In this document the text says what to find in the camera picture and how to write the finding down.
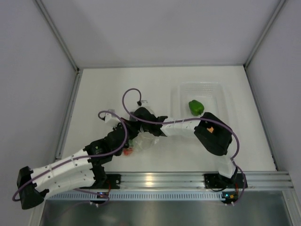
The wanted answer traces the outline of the clear zip top bag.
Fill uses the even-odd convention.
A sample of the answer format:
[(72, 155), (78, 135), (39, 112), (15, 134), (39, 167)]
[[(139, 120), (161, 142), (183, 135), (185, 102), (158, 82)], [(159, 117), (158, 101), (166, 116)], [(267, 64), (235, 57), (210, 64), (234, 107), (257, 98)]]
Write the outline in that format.
[(141, 152), (150, 149), (153, 147), (155, 144), (158, 143), (159, 138), (154, 136), (153, 134), (142, 131), (140, 132), (137, 137), (133, 139), (134, 141), (134, 146), (129, 148), (133, 148), (134, 153), (135, 152)]

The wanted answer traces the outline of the fake green bell pepper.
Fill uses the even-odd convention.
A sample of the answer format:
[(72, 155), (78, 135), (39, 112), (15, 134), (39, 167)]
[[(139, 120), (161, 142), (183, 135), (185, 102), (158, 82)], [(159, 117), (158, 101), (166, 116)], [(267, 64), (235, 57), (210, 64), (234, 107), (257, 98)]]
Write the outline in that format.
[(205, 107), (201, 102), (197, 100), (191, 100), (189, 102), (189, 110), (193, 116), (199, 116), (204, 112)]

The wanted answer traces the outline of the fake orange tomato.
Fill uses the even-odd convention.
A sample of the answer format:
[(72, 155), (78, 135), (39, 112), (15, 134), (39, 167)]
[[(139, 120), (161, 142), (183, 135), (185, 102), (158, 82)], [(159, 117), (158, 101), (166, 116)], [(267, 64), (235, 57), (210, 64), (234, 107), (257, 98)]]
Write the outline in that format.
[(213, 128), (213, 127), (207, 128), (207, 131), (209, 131), (210, 133), (212, 133), (212, 134), (213, 134), (213, 132), (214, 132), (214, 128)]

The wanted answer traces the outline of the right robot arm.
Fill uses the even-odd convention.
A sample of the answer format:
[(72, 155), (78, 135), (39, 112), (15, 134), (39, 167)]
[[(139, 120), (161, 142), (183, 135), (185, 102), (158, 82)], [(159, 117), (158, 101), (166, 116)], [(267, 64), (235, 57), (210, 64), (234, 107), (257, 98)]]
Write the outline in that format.
[(238, 168), (228, 148), (233, 138), (233, 130), (210, 112), (202, 117), (174, 120), (167, 116), (156, 117), (147, 108), (139, 107), (130, 116), (140, 123), (141, 129), (160, 137), (195, 137), (202, 146), (216, 157), (218, 174), (214, 183), (222, 188), (232, 186), (237, 180)]

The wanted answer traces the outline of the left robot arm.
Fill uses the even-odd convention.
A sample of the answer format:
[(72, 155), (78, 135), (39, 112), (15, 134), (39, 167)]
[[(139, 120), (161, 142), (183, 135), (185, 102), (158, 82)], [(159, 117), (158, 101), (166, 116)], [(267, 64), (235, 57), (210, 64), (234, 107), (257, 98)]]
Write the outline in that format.
[(107, 136), (91, 142), (75, 154), (41, 168), (26, 166), (19, 170), (18, 191), (13, 200), (28, 210), (45, 199), (78, 188), (101, 188), (107, 175), (103, 165), (120, 156), (138, 136), (141, 124), (122, 119)]

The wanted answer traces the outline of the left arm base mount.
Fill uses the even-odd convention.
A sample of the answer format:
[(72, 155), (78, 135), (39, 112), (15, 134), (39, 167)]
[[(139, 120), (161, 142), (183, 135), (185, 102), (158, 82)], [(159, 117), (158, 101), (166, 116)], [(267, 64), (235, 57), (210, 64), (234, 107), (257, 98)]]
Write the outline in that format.
[(120, 174), (107, 174), (107, 179), (103, 184), (103, 189), (120, 189), (121, 175)]

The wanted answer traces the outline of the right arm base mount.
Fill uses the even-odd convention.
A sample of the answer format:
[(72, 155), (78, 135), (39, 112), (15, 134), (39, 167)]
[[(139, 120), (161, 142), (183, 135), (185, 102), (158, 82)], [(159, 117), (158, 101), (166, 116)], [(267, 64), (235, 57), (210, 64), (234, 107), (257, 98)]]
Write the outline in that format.
[(208, 173), (204, 175), (205, 188), (207, 189), (234, 189), (248, 188), (246, 179), (241, 173), (234, 175), (232, 178), (221, 176), (218, 173)]

